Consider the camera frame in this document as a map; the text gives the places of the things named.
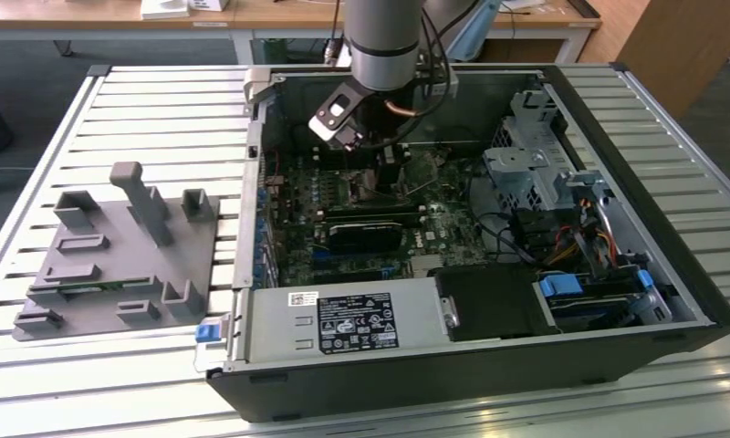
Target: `blue latch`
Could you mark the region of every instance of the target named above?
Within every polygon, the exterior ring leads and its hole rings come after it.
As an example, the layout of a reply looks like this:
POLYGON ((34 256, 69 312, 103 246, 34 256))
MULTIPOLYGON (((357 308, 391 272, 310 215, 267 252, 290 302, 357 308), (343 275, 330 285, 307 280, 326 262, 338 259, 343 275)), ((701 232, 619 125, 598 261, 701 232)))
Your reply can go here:
POLYGON ((638 280, 641 280, 641 284, 643 285, 646 289, 651 289, 654 287, 653 276, 647 270, 641 269, 638 271, 638 280))
POLYGON ((583 293, 582 285, 573 274, 557 274, 546 276, 538 283, 545 297, 554 295, 579 295, 583 293))
POLYGON ((194 340, 198 344, 221 340, 221 326, 218 324, 201 324, 197 326, 194 340))

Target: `green circuit board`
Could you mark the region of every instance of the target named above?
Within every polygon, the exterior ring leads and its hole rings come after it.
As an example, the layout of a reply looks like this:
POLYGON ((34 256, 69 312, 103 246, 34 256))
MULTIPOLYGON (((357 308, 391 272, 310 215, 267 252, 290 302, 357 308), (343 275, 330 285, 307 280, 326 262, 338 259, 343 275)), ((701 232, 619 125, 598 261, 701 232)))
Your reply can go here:
POLYGON ((307 160, 298 160, 286 170, 273 188, 282 286, 335 283, 338 278, 347 282, 415 277, 411 260, 418 256, 437 255, 443 266, 486 260, 462 195, 470 160, 446 161, 431 146, 413 146, 410 155, 390 193, 359 188, 373 177, 366 169, 322 171, 307 160), (395 205, 422 209, 421 224, 401 229, 399 248, 379 254, 329 255, 325 233, 330 224, 315 221, 315 212, 395 205))

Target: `power supply label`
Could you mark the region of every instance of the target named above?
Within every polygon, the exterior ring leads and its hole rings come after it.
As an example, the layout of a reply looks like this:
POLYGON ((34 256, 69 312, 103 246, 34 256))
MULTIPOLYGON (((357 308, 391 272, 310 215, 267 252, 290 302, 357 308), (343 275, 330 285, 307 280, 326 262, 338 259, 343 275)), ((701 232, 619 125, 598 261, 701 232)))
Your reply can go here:
POLYGON ((389 294, 319 298, 318 349, 325 354, 394 349, 398 326, 389 294))

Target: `white box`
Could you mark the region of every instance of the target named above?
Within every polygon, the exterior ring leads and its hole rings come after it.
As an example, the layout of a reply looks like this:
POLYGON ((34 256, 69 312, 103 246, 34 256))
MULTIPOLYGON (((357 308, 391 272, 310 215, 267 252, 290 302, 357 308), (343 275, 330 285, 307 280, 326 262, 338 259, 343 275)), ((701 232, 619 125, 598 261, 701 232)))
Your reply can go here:
POLYGON ((185 0, 142 0, 141 18, 145 20, 189 16, 185 0))
POLYGON ((227 5, 229 0, 189 0, 189 8, 198 11, 217 11, 223 10, 223 6, 227 5))

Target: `aluminum table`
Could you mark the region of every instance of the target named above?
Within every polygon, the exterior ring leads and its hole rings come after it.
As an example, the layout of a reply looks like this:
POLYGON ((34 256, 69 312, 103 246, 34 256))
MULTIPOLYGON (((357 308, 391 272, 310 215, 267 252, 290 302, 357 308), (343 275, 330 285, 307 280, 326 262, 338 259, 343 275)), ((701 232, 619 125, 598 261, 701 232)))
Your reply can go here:
MULTIPOLYGON (((629 73, 562 69, 730 300, 730 182, 629 73)), ((209 314, 230 310, 243 74, 129 67, 86 77, 0 233, 0 436, 730 436, 730 336, 614 383, 269 424, 242 421, 203 382, 191 326, 14 341, 54 235, 50 206, 63 190, 121 199, 107 184, 115 161, 143 163, 163 197, 190 186, 221 196, 209 314)), ((570 140, 594 168, 582 139, 570 140)))

